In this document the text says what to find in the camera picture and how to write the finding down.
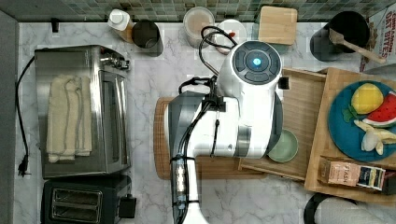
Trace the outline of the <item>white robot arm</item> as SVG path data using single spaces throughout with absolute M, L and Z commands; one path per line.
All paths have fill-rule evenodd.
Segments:
M 269 44 L 235 46 L 209 92 L 185 91 L 164 112 L 174 224 L 206 224 L 199 202 L 198 156 L 260 159 L 278 142 L 283 109 L 276 93 L 282 62 Z

